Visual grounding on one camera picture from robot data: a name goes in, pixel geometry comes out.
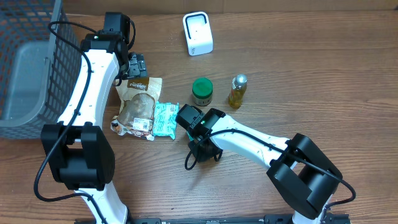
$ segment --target brown label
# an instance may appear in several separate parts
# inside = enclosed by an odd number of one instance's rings
[[[149,78],[135,78],[127,82],[128,88],[135,88],[137,90],[148,90]]]

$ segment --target wooden tabletop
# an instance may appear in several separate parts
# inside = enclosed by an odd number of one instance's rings
[[[163,78],[161,102],[193,104],[198,77],[214,84],[212,103],[240,123],[274,136],[309,136],[357,191],[336,206],[352,223],[398,220],[398,12],[211,14],[214,51],[190,57],[183,15],[132,16],[151,77]],[[72,17],[101,29],[103,17]],[[79,30],[79,38],[85,31]],[[238,110],[226,98],[232,78],[245,73],[248,90]],[[144,141],[109,128],[120,100],[114,88],[103,119],[116,156],[113,178],[134,217],[261,217],[292,213],[266,172],[232,152],[220,162],[184,169],[189,150],[177,137]],[[80,198],[46,203],[32,186],[44,150],[39,140],[0,140],[0,223],[72,223],[92,214]],[[40,192],[69,194],[46,169]],[[333,201],[348,198],[339,186]]]

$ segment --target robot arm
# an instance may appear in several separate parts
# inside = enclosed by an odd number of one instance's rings
[[[204,114],[194,106],[185,105],[178,112],[176,120],[194,139],[208,139],[202,145],[194,147],[190,143],[191,152],[198,162],[205,161],[222,150],[245,156],[265,168],[283,199],[295,210],[294,223],[320,223],[325,205],[335,193],[339,182],[309,166],[305,166],[297,175],[292,170],[296,165],[293,159],[249,136],[261,139],[270,146],[294,154],[342,178],[341,172],[311,139],[302,134],[296,134],[291,140],[263,134],[239,124],[231,116],[214,108]],[[214,135],[222,130],[227,132]]]

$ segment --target wooden table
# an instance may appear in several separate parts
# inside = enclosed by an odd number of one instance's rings
[[[210,15],[214,51],[189,57],[182,15],[133,16],[134,51],[150,76],[163,78],[161,102],[192,104],[194,79],[214,84],[213,102],[237,121],[275,136],[310,136],[358,193],[334,208],[352,223],[398,219],[398,12],[291,12]],[[103,17],[71,17],[101,29]],[[85,31],[79,30],[79,38]],[[238,110],[226,97],[245,73],[248,90]],[[113,88],[104,133],[116,155],[114,184],[134,217],[260,217],[292,213],[265,171],[232,152],[186,171],[181,127],[177,138],[143,141],[109,129],[120,100]],[[80,198],[36,199],[34,177],[44,159],[39,140],[0,140],[0,223],[72,223],[91,218]],[[47,197],[68,194],[47,168]],[[349,197],[340,186],[333,201]]]

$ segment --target white label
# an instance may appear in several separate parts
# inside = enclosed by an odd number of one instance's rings
[[[148,119],[134,118],[132,128],[138,131],[149,131],[149,121]]]

